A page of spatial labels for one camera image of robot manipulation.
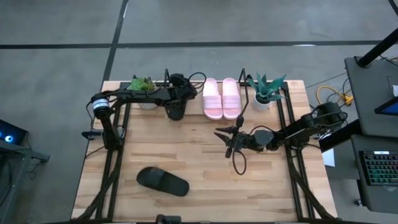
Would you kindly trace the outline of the teal plant white pot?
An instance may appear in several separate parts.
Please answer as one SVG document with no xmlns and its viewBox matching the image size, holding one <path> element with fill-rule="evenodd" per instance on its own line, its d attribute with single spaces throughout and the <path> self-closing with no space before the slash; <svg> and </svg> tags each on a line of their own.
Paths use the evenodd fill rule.
<svg viewBox="0 0 398 224">
<path fill-rule="evenodd" d="M 251 75 L 247 76 L 249 85 L 253 87 L 256 92 L 254 95 L 254 102 L 252 103 L 256 111 L 268 110 L 272 102 L 284 98 L 282 95 L 276 93 L 276 91 L 282 87 L 286 75 L 276 78 L 270 83 L 267 82 L 266 74 L 261 76 L 257 73 L 256 78 L 257 81 L 255 82 Z"/>
</svg>

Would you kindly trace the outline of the grey equipment stand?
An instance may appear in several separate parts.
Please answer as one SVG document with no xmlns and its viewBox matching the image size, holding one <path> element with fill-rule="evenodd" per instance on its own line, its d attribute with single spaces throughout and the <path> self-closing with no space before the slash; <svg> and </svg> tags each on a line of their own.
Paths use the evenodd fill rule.
<svg viewBox="0 0 398 224">
<path fill-rule="evenodd" d="M 50 155 L 0 140 L 0 224 L 11 222 L 24 175 L 32 159 L 47 163 Z"/>
</svg>

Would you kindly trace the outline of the wooden shelf black metal frame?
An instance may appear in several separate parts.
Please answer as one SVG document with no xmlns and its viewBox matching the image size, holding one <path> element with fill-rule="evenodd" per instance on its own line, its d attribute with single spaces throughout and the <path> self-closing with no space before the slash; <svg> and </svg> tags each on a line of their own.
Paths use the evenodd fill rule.
<svg viewBox="0 0 398 224">
<path fill-rule="evenodd" d="M 222 103 L 223 81 L 218 81 L 218 80 L 216 80 L 216 81 L 217 81 L 217 84 L 218 84 L 218 91 L 219 91 L 219 93 L 221 95 L 221 103 Z M 186 105 L 186 109 L 185 109 L 185 115 L 205 115 L 204 112 L 203 112 L 203 93 L 202 93 L 203 86 L 204 86 L 205 82 L 206 82 L 206 80 L 203 83 L 195 82 L 195 84 L 201 85 L 201 87 L 200 87 L 201 93 L 199 93 L 195 97 L 194 100 L 189 100 L 188 101 L 188 103 Z M 247 106 L 248 106 L 248 103 L 249 103 L 248 93 L 247 93 L 247 90 L 248 90 L 248 87 L 247 87 L 247 76 L 246 76 L 246 71 L 245 71 L 244 68 L 241 70 L 241 73 L 239 75 L 238 80 L 236 80 L 236 83 L 237 83 L 237 86 L 238 86 L 238 88 L 240 90 L 240 96 L 241 96 L 241 107 L 242 107 L 242 109 L 241 109 L 241 114 L 240 115 L 243 115 L 245 110 L 246 110 L 246 108 L 247 108 Z"/>
</svg>

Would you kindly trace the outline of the green succulent patterned pot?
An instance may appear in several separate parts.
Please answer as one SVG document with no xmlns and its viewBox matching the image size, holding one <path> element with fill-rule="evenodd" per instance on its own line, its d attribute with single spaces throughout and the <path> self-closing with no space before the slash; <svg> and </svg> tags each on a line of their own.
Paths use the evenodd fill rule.
<svg viewBox="0 0 398 224">
<path fill-rule="evenodd" d="M 142 91 L 154 91 L 156 89 L 155 83 L 151 77 L 137 78 L 135 75 L 132 77 L 128 90 L 142 90 Z M 154 103 L 139 103 L 141 110 L 153 110 L 157 107 Z"/>
</svg>

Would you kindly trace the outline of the backlit computer keyboard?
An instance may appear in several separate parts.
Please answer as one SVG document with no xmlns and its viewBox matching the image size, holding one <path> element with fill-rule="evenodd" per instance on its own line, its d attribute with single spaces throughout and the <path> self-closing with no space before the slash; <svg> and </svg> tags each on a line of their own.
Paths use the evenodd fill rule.
<svg viewBox="0 0 398 224">
<path fill-rule="evenodd" d="M 398 153 L 359 151 L 359 158 L 368 185 L 398 186 Z"/>
</svg>

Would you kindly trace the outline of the laptop with blue screen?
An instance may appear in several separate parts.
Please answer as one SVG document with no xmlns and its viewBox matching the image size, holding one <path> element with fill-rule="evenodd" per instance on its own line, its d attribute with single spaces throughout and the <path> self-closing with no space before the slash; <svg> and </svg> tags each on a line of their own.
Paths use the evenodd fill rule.
<svg viewBox="0 0 398 224">
<path fill-rule="evenodd" d="M 398 96 L 377 107 L 376 114 L 398 116 Z"/>
</svg>

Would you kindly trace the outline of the black frame bracket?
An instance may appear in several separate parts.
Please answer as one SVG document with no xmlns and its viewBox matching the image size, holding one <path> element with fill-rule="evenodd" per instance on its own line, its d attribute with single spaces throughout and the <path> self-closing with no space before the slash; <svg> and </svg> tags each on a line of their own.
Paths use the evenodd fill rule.
<svg viewBox="0 0 398 224">
<path fill-rule="evenodd" d="M 83 131 L 81 135 L 87 140 L 102 138 L 102 130 Z"/>
</svg>

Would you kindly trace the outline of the black slide sandal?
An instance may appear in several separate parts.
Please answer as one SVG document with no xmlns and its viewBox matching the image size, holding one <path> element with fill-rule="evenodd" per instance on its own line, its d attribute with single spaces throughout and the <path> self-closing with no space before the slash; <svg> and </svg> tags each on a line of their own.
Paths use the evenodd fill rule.
<svg viewBox="0 0 398 224">
<path fill-rule="evenodd" d="M 175 100 L 165 105 L 167 116 L 173 121 L 180 121 L 185 115 L 187 101 Z"/>
<path fill-rule="evenodd" d="M 136 180 L 144 187 L 178 197 L 186 196 L 190 190 L 190 185 L 185 179 L 158 167 L 143 168 Z"/>
</svg>

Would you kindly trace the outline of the dark grey keyboard desk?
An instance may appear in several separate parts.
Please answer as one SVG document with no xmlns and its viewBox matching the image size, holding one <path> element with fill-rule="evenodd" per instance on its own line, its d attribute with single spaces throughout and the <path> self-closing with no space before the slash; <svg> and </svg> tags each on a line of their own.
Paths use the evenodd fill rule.
<svg viewBox="0 0 398 224">
<path fill-rule="evenodd" d="M 368 185 L 362 170 L 359 151 L 393 151 L 398 153 L 398 139 L 353 135 L 351 143 L 358 168 L 361 203 L 372 212 L 398 214 L 398 186 Z"/>
</svg>

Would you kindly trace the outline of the computer with blue light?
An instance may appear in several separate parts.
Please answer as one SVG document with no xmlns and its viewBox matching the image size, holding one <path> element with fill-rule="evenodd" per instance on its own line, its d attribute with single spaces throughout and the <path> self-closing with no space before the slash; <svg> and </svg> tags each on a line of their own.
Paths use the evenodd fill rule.
<svg viewBox="0 0 398 224">
<path fill-rule="evenodd" d="M 21 145 L 27 131 L 0 119 L 0 139 L 11 144 Z"/>
</svg>

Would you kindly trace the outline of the black diagonal pole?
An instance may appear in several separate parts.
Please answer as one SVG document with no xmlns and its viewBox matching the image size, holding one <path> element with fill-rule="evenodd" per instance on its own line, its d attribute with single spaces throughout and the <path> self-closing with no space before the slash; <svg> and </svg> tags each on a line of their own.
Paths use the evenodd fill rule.
<svg viewBox="0 0 398 224">
<path fill-rule="evenodd" d="M 375 60 L 378 56 L 392 47 L 394 44 L 398 42 L 398 28 L 396 28 L 393 32 L 391 32 L 385 39 L 380 41 L 375 47 L 373 47 L 367 54 L 363 57 L 356 58 L 356 63 L 362 67 L 368 67 L 373 60 Z"/>
</svg>

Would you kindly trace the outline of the pink slide sandal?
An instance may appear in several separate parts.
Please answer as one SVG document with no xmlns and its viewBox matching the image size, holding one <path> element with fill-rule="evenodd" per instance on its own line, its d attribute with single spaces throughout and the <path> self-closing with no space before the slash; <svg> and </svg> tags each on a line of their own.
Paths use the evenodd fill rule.
<svg viewBox="0 0 398 224">
<path fill-rule="evenodd" d="M 236 119 L 241 114 L 241 96 L 236 80 L 225 78 L 222 86 L 223 116 L 225 119 Z"/>
<path fill-rule="evenodd" d="M 221 95 L 218 91 L 218 84 L 214 78 L 208 78 L 203 86 L 203 112 L 212 120 L 219 120 L 223 117 Z"/>
</svg>

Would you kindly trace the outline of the black aluminium rig frame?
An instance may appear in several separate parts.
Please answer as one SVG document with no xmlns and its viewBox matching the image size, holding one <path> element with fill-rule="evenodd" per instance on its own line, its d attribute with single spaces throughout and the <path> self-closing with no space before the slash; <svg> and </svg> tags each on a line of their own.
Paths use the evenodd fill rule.
<svg viewBox="0 0 398 224">
<path fill-rule="evenodd" d="M 122 82 L 117 90 L 95 94 L 90 101 L 95 118 L 103 126 L 99 130 L 104 148 L 108 151 L 104 164 L 101 187 L 96 197 L 72 224 L 103 224 L 113 221 L 119 176 L 124 152 L 125 133 L 130 112 L 131 96 L 128 83 Z"/>
<path fill-rule="evenodd" d="M 281 90 L 284 92 L 284 95 L 286 98 L 285 102 L 286 102 L 286 106 L 287 106 L 287 112 L 288 112 L 290 124 L 293 124 L 295 121 L 295 117 L 294 117 L 292 102 L 290 99 L 289 85 L 287 82 L 284 82 L 282 84 Z M 283 110 L 281 100 L 277 100 L 277 108 L 278 108 L 278 113 L 279 113 L 279 118 L 280 118 L 280 124 L 281 124 L 282 130 L 283 130 L 282 133 L 285 134 L 287 125 L 285 122 L 284 110 Z M 339 221 L 338 218 L 334 217 L 333 215 L 331 215 L 330 213 L 327 212 L 327 210 L 324 208 L 324 206 L 321 205 L 321 203 L 318 201 L 318 199 L 315 197 L 315 195 L 310 190 L 310 188 L 308 186 L 307 173 L 305 171 L 305 164 L 303 161 L 303 155 L 302 155 L 301 151 L 296 152 L 296 156 L 297 156 L 296 159 L 298 159 L 298 168 L 299 168 L 299 171 L 297 171 L 296 166 L 294 164 L 294 157 L 291 152 L 292 150 L 290 148 L 290 140 L 283 141 L 282 143 L 284 145 L 285 154 L 286 154 L 286 158 L 287 158 L 287 167 L 289 170 L 290 183 L 292 186 L 292 194 L 293 194 L 293 201 L 294 201 L 294 207 L 295 207 L 295 212 L 296 212 L 296 216 L 297 216 L 297 221 L 298 222 L 307 222 L 307 223 L 321 223 L 321 222 L 326 223 L 326 220 Z M 306 202 L 309 217 L 303 216 L 298 185 L 304 192 L 304 199 Z M 315 218 L 314 209 L 317 211 L 320 218 Z"/>
</svg>

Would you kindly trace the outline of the dark grey laptop desk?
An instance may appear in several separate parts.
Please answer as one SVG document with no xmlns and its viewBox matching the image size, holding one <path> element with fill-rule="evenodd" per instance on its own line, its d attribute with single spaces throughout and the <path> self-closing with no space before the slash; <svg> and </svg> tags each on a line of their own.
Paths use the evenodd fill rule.
<svg viewBox="0 0 398 224">
<path fill-rule="evenodd" d="M 385 60 L 375 60 L 368 68 L 362 68 L 354 57 L 345 59 L 345 67 L 362 133 L 398 138 L 398 116 L 374 111 L 394 98 L 393 86 L 398 85 L 398 67 Z"/>
</svg>

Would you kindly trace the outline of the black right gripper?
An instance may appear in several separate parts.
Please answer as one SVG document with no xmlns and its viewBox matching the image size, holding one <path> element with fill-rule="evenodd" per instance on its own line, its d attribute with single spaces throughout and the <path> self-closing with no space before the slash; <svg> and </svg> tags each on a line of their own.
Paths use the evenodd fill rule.
<svg viewBox="0 0 398 224">
<path fill-rule="evenodd" d="M 215 133 L 226 145 L 227 150 L 225 157 L 231 157 L 232 153 L 239 152 L 241 149 L 250 149 L 256 152 L 262 152 L 266 144 L 270 143 L 274 138 L 274 131 L 271 128 L 260 125 L 256 126 L 251 132 L 245 133 L 239 129 L 244 123 L 243 115 L 239 115 L 234 126 L 226 128 L 216 128 L 217 131 L 231 134 L 231 138 L 221 134 Z"/>
</svg>

